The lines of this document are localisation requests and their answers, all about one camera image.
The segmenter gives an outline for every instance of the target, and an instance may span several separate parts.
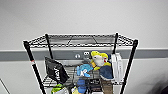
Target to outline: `blue item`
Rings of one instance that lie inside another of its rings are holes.
[[[81,71],[87,70],[87,72],[89,72],[92,69],[93,68],[89,64],[83,64],[81,66],[77,66],[77,68],[76,68],[76,70],[77,70],[77,76],[81,75]],[[90,77],[90,75],[87,74],[86,72],[84,72],[83,76]]]
[[[114,78],[111,66],[102,66],[100,68],[99,72],[100,72],[100,75],[106,79],[113,79]]]

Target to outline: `package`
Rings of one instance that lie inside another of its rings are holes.
[[[45,57],[46,72],[49,78],[57,83],[65,83],[69,78],[63,65],[56,60]]]

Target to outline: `gray wall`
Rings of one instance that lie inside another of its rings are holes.
[[[25,61],[23,40],[45,33],[118,32],[139,40],[124,94],[158,94],[168,79],[167,9],[168,0],[1,0],[0,78],[11,94],[40,94],[31,64]],[[35,53],[38,60],[40,53]],[[43,77],[41,62],[37,63]],[[118,94],[119,87],[114,89]]]

